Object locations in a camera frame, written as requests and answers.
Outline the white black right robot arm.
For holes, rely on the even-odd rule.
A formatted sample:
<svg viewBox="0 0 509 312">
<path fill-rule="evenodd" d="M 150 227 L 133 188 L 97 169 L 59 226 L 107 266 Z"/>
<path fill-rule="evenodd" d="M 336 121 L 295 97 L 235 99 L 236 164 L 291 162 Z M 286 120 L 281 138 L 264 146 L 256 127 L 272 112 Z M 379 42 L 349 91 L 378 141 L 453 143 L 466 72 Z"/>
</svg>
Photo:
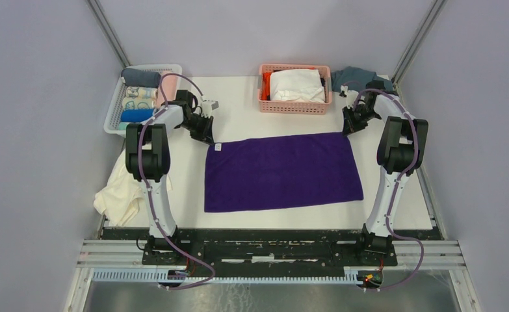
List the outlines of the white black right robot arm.
<svg viewBox="0 0 509 312">
<path fill-rule="evenodd" d="M 423 161 L 428 122 L 417 119 L 400 103 L 397 93 L 385 83 L 372 80 L 360 90 L 350 107 L 342 109 L 343 136 L 365 129 L 370 120 L 383 121 L 376 162 L 380 179 L 372 211 L 354 247 L 354 257 L 362 265 L 373 264 L 393 249 L 395 214 L 401 194 L 411 175 Z"/>
</svg>

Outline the purple towel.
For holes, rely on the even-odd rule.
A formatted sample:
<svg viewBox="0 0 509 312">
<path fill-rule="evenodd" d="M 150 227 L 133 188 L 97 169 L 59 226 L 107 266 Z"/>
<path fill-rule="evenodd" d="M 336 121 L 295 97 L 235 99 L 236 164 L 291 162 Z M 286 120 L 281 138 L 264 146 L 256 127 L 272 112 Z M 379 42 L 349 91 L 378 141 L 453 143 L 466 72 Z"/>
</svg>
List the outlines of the purple towel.
<svg viewBox="0 0 509 312">
<path fill-rule="evenodd" d="M 349 139 L 341 133 L 217 143 L 205 162 L 204 211 L 231 213 L 364 199 Z"/>
</svg>

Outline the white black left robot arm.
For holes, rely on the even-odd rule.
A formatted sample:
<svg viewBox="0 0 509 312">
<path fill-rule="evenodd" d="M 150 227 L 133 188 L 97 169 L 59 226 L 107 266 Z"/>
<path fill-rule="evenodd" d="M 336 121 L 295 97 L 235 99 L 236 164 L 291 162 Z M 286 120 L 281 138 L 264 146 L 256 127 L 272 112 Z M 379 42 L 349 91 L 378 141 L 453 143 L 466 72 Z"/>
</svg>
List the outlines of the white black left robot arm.
<svg viewBox="0 0 509 312">
<path fill-rule="evenodd" d="M 176 242 L 177 223 L 172 215 L 167 190 L 171 166 L 169 134 L 186 129 L 190 137 L 210 146 L 215 144 L 212 116 L 204 114 L 202 103 L 188 90 L 178 90 L 175 100 L 145 123 L 126 128 L 125 167 L 140 183 L 149 218 L 149 235 L 144 251 L 158 253 L 165 263 L 178 263 L 185 255 Z"/>
</svg>

